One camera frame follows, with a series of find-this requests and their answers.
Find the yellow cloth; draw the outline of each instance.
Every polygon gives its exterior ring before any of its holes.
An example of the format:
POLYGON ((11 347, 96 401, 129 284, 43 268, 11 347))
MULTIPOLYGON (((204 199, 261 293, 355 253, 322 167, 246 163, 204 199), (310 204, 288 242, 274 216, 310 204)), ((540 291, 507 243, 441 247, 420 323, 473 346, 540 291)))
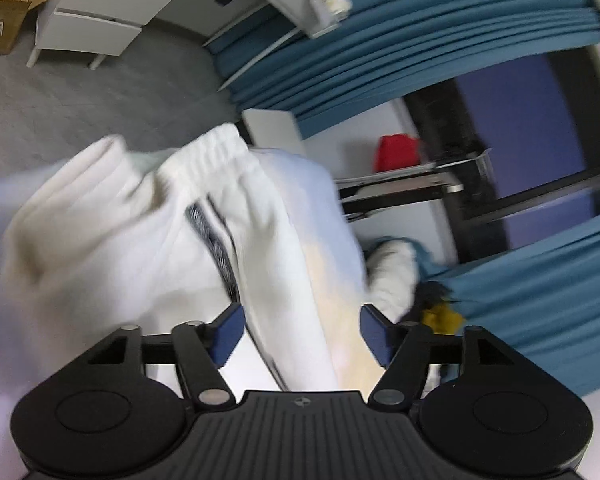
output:
POLYGON ((439 303, 422 311, 422 323, 430 326, 434 333, 453 335, 464 323, 464 317, 449 307, 439 303))

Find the blue curtain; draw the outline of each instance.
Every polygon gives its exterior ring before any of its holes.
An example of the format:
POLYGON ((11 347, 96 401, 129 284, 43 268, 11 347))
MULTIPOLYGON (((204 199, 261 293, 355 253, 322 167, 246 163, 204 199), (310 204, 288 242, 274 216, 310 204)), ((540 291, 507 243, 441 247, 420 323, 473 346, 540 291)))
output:
MULTIPOLYGON (((231 86, 245 108, 292 111, 304 138, 408 92, 530 54, 600 42, 592 0, 352 0, 316 40, 298 36, 231 86)), ((293 25, 271 6, 209 50, 224 78, 293 25)))
POLYGON ((417 243, 421 279, 454 309, 584 396, 600 388, 600 216, 488 260, 438 266, 417 243))

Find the fluffy white fabric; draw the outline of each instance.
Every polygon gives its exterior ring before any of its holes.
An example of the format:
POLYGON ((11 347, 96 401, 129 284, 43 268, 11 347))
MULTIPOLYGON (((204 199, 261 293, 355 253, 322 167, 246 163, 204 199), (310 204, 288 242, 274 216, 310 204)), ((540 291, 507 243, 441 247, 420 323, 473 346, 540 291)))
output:
POLYGON ((276 182, 299 235, 338 385, 360 390, 366 398, 384 368, 360 335, 360 305, 367 301, 365 264, 331 175, 287 152, 259 150, 255 155, 276 182))
MULTIPOLYGON (((392 323, 413 306, 420 279, 415 251, 410 243, 391 240, 380 245, 366 261, 369 302, 392 323)), ((426 396, 440 384, 440 365, 430 365, 422 391, 426 396)))
MULTIPOLYGON (((46 182, 7 229, 0 270, 0 290, 44 373, 120 324, 168 332, 189 319, 211 320, 227 306, 215 263, 184 216, 192 202, 211 200, 235 243, 232 266, 251 333, 286 385, 355 388, 357 377, 368 391, 381 369, 358 330, 360 295, 336 281, 325 285, 334 276, 327 252, 315 258, 312 243, 303 245, 263 166, 226 124, 146 176, 122 139, 107 137, 46 182), (310 260, 322 268, 310 270, 310 260), (356 370, 360 364, 366 371, 356 370)), ((243 337, 223 373, 244 351, 253 361, 253 350, 243 337)), ((271 386, 270 378, 226 378, 238 396, 271 386)))

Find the gray floor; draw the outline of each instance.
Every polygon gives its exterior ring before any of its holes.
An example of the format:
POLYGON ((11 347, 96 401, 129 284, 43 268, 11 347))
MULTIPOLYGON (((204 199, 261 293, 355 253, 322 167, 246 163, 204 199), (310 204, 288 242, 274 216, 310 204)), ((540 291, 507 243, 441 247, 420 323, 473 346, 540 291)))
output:
POLYGON ((147 27, 118 58, 43 51, 33 68, 28 23, 0 56, 0 176, 67 158, 109 134, 132 150, 183 146, 237 119, 211 56, 193 39, 147 27))

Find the cabinet leg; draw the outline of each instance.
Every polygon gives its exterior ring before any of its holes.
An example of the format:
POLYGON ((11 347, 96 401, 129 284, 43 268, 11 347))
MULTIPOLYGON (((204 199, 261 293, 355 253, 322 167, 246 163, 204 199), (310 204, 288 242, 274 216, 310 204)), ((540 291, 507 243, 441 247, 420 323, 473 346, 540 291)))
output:
POLYGON ((89 68, 91 70, 96 70, 97 67, 100 66, 100 64, 104 61, 104 59, 107 57, 106 54, 98 54, 96 57, 93 58, 93 61, 91 61, 89 63, 89 68))
POLYGON ((41 49, 34 48, 29 55, 29 60, 27 61, 27 68, 31 68, 38 61, 38 57, 40 56, 41 49))

